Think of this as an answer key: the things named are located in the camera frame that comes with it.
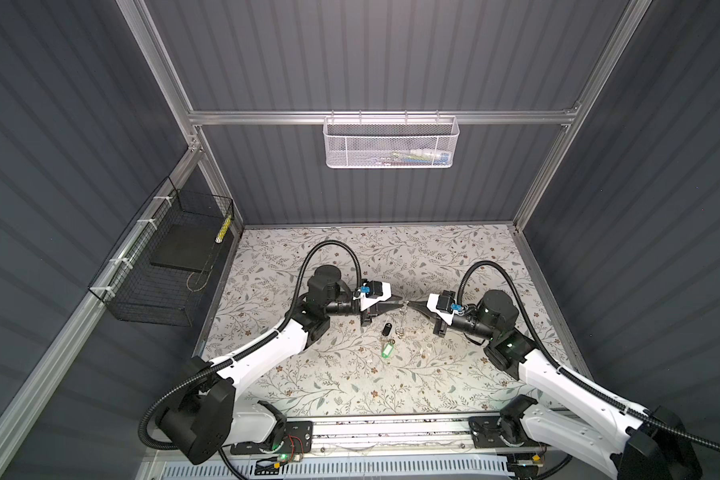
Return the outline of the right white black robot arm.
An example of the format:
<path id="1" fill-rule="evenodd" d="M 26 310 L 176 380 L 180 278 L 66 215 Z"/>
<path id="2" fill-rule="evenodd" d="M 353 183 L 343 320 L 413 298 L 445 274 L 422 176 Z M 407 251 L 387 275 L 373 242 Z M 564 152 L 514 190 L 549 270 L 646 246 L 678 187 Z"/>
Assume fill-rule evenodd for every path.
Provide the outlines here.
<path id="1" fill-rule="evenodd" d="M 495 368 L 571 411 L 562 415 L 518 396 L 502 408 L 497 425 L 508 445 L 547 444 L 611 479 L 702 477 L 677 415 L 663 407 L 649 411 L 548 359 L 539 342 L 517 329 L 521 312 L 506 292 L 490 290 L 477 304 L 464 305 L 444 291 L 409 305 L 434 323 L 438 335 L 454 329 L 477 338 Z"/>

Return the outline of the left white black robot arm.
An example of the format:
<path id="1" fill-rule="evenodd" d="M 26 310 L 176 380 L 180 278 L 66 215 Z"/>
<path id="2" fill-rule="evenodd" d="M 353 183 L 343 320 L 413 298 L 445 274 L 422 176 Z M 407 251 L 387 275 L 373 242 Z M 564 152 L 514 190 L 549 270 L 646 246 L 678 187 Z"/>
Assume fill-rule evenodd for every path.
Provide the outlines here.
<path id="1" fill-rule="evenodd" d="M 194 465 L 226 446 L 277 451 L 287 437 L 285 415 L 264 400 L 243 394 L 260 377 L 317 342 L 333 316 L 356 316 L 368 325 L 400 308 L 389 283 L 363 280 L 350 289 L 334 265 L 318 267 L 307 290 L 283 322 L 247 345 L 211 361 L 194 358 L 189 378 L 149 413 L 167 439 L 159 448 L 179 450 Z"/>

